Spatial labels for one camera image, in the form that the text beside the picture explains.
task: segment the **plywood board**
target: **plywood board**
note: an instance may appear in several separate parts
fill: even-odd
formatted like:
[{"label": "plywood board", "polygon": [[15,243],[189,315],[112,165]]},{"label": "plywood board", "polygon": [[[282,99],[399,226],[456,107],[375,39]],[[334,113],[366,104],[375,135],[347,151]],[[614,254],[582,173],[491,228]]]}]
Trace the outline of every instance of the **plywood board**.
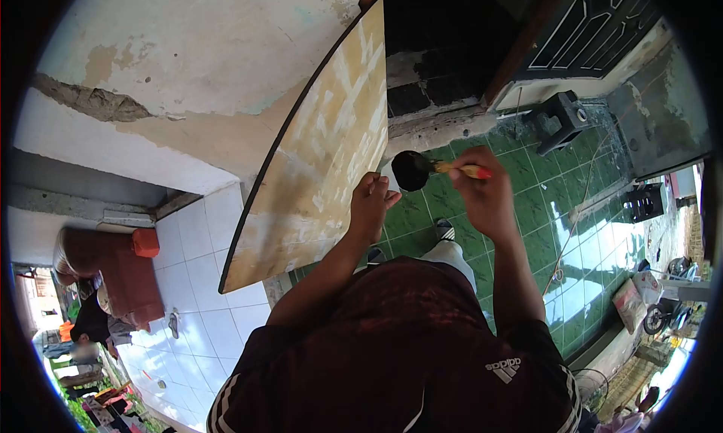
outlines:
[{"label": "plywood board", "polygon": [[348,229],[351,193],[387,144],[384,7],[337,41],[281,128],[226,257],[218,291],[320,260]]}]

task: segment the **white stripe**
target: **white stripe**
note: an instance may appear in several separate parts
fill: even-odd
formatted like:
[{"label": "white stripe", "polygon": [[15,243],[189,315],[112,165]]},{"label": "white stripe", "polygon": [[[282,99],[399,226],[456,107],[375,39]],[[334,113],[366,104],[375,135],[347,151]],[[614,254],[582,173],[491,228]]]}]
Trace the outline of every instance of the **white stripe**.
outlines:
[{"label": "white stripe", "polygon": [[557,433],[568,433],[570,431],[576,431],[578,424],[580,423],[580,412],[582,405],[580,404],[580,392],[578,392],[578,385],[575,383],[575,378],[570,370],[565,366],[560,366],[565,374],[567,374],[567,395],[570,397],[570,401],[573,399],[573,388],[575,389],[575,403],[570,410],[570,416],[567,417],[565,423],[557,430]]},{"label": "white stripe", "polygon": [[[229,378],[226,383],[221,387],[221,390],[216,395],[216,399],[213,401],[213,406],[211,407],[211,412],[208,416],[208,427],[212,431],[212,433],[219,433],[218,429],[216,428],[216,421],[218,421],[224,433],[233,433],[233,430],[229,428],[228,425],[226,425],[225,421],[223,421],[223,413],[225,413],[226,410],[229,409],[230,390],[233,389],[234,385],[236,385],[236,380],[238,379],[238,374],[233,375],[231,378]],[[221,401],[222,407],[220,413],[218,412],[219,401]]]},{"label": "white stripe", "polygon": [[416,420],[418,420],[419,417],[421,416],[422,410],[424,410],[424,388],[421,389],[421,408],[419,409],[419,412],[416,414],[416,416],[413,417],[412,420],[409,421],[409,423],[407,424],[406,427],[404,427],[404,429],[402,430],[402,433],[408,432],[409,429],[414,426],[414,424],[416,423]]},{"label": "white stripe", "polygon": [[495,369],[495,370],[493,370],[493,372],[498,377],[500,377],[500,380],[505,384],[508,384],[512,381],[512,378],[510,378],[510,376],[507,375],[506,373],[504,373],[501,369]]},{"label": "white stripe", "polygon": [[506,374],[510,375],[511,377],[514,377],[517,372],[515,372],[514,369],[511,367],[502,367],[502,370],[505,371]]},{"label": "white stripe", "polygon": [[223,433],[236,433],[226,423],[226,420],[223,418],[223,415],[221,415],[221,417],[218,418],[218,426],[221,427],[221,429],[223,430]]}]

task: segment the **sofa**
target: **sofa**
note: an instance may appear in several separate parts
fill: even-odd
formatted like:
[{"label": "sofa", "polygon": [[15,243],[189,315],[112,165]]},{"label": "sofa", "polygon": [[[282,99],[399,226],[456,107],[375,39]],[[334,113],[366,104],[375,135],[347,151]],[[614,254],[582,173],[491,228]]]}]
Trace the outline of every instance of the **sofa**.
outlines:
[{"label": "sofa", "polygon": [[64,285],[100,274],[115,318],[143,325],[164,317],[151,259],[136,255],[130,234],[63,228],[53,267]]}]

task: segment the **slipper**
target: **slipper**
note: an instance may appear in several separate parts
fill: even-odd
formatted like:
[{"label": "slipper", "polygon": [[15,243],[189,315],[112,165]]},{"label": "slipper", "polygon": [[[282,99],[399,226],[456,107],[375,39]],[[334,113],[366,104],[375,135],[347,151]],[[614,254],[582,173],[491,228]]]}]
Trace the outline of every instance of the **slipper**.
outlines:
[{"label": "slipper", "polygon": [[374,247],[366,253],[366,264],[367,265],[379,265],[387,261],[387,257],[384,255],[384,251],[379,247]]},{"label": "slipper", "polygon": [[178,339],[178,321],[181,320],[181,316],[178,315],[178,310],[174,308],[171,312],[171,316],[168,319],[168,328],[171,330],[171,334],[174,339]]},{"label": "slipper", "polygon": [[450,223],[447,218],[437,220],[435,223],[435,231],[437,232],[437,239],[439,241],[454,241],[454,226],[452,226],[452,223]]}]

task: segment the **orange pillow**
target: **orange pillow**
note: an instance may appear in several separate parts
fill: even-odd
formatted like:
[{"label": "orange pillow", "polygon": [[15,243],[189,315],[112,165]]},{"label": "orange pillow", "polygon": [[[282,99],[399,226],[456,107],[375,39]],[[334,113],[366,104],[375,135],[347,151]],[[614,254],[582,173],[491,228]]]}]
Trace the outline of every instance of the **orange pillow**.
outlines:
[{"label": "orange pillow", "polygon": [[160,251],[155,229],[136,229],[133,231],[133,249],[136,256],[156,257]]}]

